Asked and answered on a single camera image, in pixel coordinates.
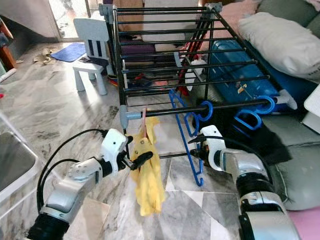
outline white plastic chair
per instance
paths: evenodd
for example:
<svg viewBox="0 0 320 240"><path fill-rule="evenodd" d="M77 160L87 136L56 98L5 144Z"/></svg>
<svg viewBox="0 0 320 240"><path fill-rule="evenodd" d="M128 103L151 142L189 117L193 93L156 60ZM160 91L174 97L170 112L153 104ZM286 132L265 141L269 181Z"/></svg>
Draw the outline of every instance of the white plastic chair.
<svg viewBox="0 0 320 240"><path fill-rule="evenodd" d="M79 38L84 41L87 56L110 61L109 52L107 52L109 34L106 22L92 18L75 18L73 23ZM87 72L90 80L96 79L99 94L106 95L108 91L101 75L103 70L103 66L76 61L73 65L76 89L86 90L79 72ZM106 71L108 75L114 74L111 64L106 67Z"/></svg>

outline black cable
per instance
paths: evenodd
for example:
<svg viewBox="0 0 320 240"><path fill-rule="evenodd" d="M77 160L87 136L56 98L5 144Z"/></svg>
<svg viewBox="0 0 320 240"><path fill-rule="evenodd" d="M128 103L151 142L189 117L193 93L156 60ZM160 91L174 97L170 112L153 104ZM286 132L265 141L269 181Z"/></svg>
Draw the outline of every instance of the black cable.
<svg viewBox="0 0 320 240"><path fill-rule="evenodd" d="M42 199L44 198L44 186L45 186L45 183L46 183L46 180L49 176L49 174L52 172L52 170L59 164L61 163L65 163L65 162L73 162L73 163L79 163L80 161L78 160L75 160L75 159L72 159L72 158L66 158L66 159L63 159L63 160L60 160L60 161L57 161L55 164L53 164L49 169L48 171L46 172L46 174L44 175L43 179L42 179L42 183L41 183L41 197Z"/></svg>
<svg viewBox="0 0 320 240"><path fill-rule="evenodd" d="M70 142L71 140L79 137L82 134L88 133L88 132L100 132L102 134L103 137L105 137L107 135L108 130L103 130L103 129L97 129L97 128L92 128L92 129L88 129L88 130L84 130L82 132L79 132L78 134L70 137L69 139L67 139L66 141L64 141L55 151L54 153L51 155L51 157L49 158L49 160L47 161L47 163L45 164L45 166L43 167L43 170L40 174L37 186L36 186L36 205L37 205L37 209L38 212L40 212L42 206L44 205L44 199L41 195L41 191L43 191L43 189L41 189L41 185L42 185L42 180L44 177L44 174L49 166L49 164L51 163L52 159L56 156L56 154L60 151L60 149L67 144L68 142Z"/></svg>
<svg viewBox="0 0 320 240"><path fill-rule="evenodd" d="M250 152L252 154L255 154L262 162L265 170L266 170L266 173L269 177L269 180L271 182L271 184L273 184L273 180L272 180L272 177L271 177L271 173L269 171L269 167L268 165L266 164L265 160L263 159L263 157L257 152L255 151L254 149L252 149L251 147L249 147L248 145L246 144L243 144L242 142L239 142L237 140L234 140L232 138L228 138L228 137L223 137L223 136L204 136L204 135L201 135L201 136L198 136L192 140L190 140L188 142L188 144L192 144L192 143L195 143L195 142L202 142L202 141L205 141L206 139L219 139L219 140L224 140L226 142L229 142L229 143L233 143L235 145L238 145L240 147L242 147L244 150L246 150L247 152Z"/></svg>

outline chair backrest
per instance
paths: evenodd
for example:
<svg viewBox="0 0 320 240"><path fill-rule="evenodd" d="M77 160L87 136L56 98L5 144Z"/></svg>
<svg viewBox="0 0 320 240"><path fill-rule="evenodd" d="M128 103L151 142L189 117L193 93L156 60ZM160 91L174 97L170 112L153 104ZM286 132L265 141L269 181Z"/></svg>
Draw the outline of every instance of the chair backrest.
<svg viewBox="0 0 320 240"><path fill-rule="evenodd" d="M109 34L106 21L75 18L73 23L79 38L84 41L86 54L89 57L109 60L107 53Z"/></svg>

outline wall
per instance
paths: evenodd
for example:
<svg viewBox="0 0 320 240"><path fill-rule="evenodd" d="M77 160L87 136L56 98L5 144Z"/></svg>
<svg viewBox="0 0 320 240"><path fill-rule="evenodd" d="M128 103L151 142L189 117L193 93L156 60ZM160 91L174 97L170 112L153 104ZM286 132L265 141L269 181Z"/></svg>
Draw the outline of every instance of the wall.
<svg viewBox="0 0 320 240"><path fill-rule="evenodd" d="M48 0L0 0L0 15L46 38L59 34Z"/></svg>

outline chair leg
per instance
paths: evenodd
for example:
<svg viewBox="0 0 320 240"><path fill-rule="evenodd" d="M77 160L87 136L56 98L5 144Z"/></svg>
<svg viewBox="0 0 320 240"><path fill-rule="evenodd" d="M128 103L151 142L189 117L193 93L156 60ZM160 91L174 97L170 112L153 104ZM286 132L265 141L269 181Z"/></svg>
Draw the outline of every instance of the chair leg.
<svg viewBox="0 0 320 240"><path fill-rule="evenodd" d="M73 70L73 71L74 71L76 89L79 92L85 91L86 89L85 89L84 83L82 82L79 71L77 70Z"/></svg>
<svg viewBox="0 0 320 240"><path fill-rule="evenodd" d="M88 72L88 75L91 81L96 79L96 75L94 73Z"/></svg>
<svg viewBox="0 0 320 240"><path fill-rule="evenodd" d="M109 64L108 66L106 66L106 73L107 73L108 75L115 75L114 71L112 70L111 64Z"/></svg>
<svg viewBox="0 0 320 240"><path fill-rule="evenodd" d="M100 95L106 95L108 93L105 83L104 83L104 79L102 78L101 73L97 73L96 74L96 83L98 85L98 92Z"/></svg>

